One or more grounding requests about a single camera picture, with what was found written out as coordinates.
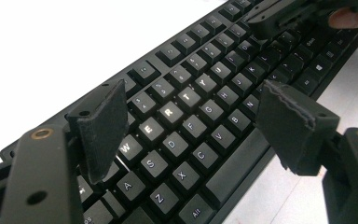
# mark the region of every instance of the finger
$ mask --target finger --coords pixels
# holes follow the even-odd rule
[[[349,8],[339,9],[330,16],[329,25],[337,29],[358,28],[358,13]]]

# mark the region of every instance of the keyboard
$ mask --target keyboard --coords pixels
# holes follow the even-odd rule
[[[311,22],[258,40],[252,6],[224,3],[110,78],[130,129],[103,183],[78,176],[85,223],[221,223],[274,155],[254,126],[263,80],[317,99],[358,46],[358,29]]]

